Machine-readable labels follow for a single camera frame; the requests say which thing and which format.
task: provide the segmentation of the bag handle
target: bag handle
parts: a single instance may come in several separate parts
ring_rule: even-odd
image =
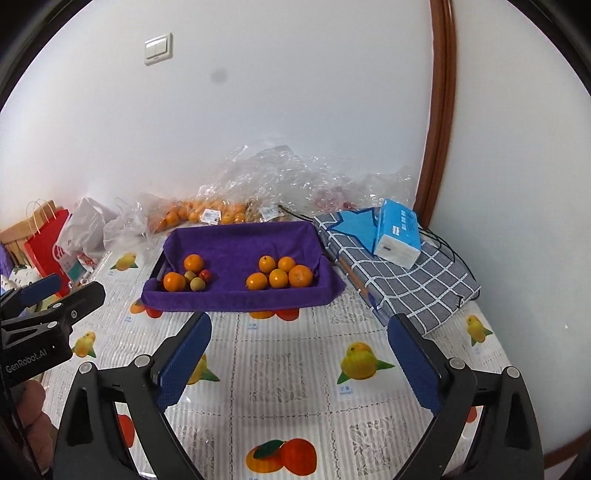
[[[27,217],[27,224],[28,224],[29,227],[31,227],[31,217],[33,217],[33,222],[35,223],[35,228],[37,230],[34,235],[36,235],[37,233],[40,233],[40,229],[39,229],[39,226],[37,225],[37,218],[35,217],[35,210],[33,210],[33,215],[29,216],[29,207],[30,207],[31,204],[33,204],[33,207],[35,205],[37,205],[41,209],[41,213],[45,217],[45,222],[48,222],[49,221],[49,218],[47,217],[47,214],[45,213],[45,209],[43,208],[43,205],[48,205],[49,206],[49,208],[51,210],[51,213],[53,214],[53,218],[57,218],[57,217],[56,217],[55,210],[51,206],[51,203],[48,202],[48,201],[46,201],[46,200],[37,199],[37,200],[33,200],[32,202],[27,203],[27,208],[25,208],[25,216]]]

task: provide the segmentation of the gray checkered cloth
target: gray checkered cloth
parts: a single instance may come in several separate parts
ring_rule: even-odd
[[[443,251],[426,242],[421,243],[421,254],[412,269],[405,270],[372,255],[355,237],[328,230],[338,221],[338,213],[314,217],[329,257],[345,263],[365,286],[369,295],[361,297],[384,326],[395,313],[404,313],[425,335],[480,290],[480,284],[461,262],[453,262]],[[349,276],[348,269],[340,262],[337,264]]]

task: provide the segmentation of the purple tray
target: purple tray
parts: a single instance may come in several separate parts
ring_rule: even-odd
[[[184,274],[183,261],[190,254],[201,255],[213,281],[200,292],[164,290],[162,277],[170,271]],[[314,283],[306,288],[248,290],[246,278],[259,271],[263,255],[276,260],[292,257],[314,272]],[[164,312],[258,312],[325,305],[344,289],[311,223],[243,223],[176,229],[165,241],[141,298],[146,306]]]

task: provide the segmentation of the wall switch plate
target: wall switch plate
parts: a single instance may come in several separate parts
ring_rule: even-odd
[[[173,35],[172,33],[160,35],[144,42],[144,63],[153,63],[168,60],[173,56]]]

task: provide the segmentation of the human hand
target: human hand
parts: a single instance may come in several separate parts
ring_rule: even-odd
[[[17,412],[39,468],[41,472],[45,472],[53,463],[53,440],[50,436],[53,426],[49,417],[41,410],[45,401],[45,389],[35,380],[27,380],[24,387]]]

